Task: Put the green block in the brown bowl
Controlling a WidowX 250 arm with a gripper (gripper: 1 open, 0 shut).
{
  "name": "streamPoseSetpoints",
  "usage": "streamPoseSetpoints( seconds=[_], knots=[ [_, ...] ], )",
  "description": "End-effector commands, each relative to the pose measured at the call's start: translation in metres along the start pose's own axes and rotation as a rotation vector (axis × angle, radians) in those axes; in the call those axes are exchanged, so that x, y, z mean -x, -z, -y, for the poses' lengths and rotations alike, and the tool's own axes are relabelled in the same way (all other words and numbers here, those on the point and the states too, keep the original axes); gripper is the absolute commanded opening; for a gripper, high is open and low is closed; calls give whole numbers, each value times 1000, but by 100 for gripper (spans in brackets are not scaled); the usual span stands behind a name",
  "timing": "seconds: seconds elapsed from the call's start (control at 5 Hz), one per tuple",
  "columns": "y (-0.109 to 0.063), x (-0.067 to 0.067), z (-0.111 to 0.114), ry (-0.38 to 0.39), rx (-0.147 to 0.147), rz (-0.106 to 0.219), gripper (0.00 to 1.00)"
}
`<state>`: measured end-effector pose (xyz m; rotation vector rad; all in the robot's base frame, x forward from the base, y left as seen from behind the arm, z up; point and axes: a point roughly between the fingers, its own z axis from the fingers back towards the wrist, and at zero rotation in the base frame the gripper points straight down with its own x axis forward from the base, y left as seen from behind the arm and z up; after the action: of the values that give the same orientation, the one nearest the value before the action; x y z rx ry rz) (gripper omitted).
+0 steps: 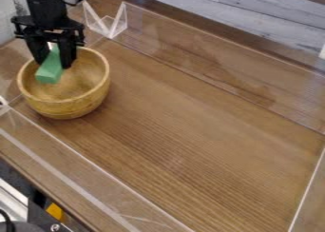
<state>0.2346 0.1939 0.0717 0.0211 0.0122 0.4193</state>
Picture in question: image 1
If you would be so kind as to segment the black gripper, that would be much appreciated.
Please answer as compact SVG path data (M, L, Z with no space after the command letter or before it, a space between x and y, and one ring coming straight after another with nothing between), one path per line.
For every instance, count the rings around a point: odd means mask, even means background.
M16 15L11 21L15 37L23 39L39 64L46 60L47 43L58 43L63 68L70 68L76 59L76 46L84 44L84 25L67 15L67 7L78 3L67 0L25 0L27 15Z

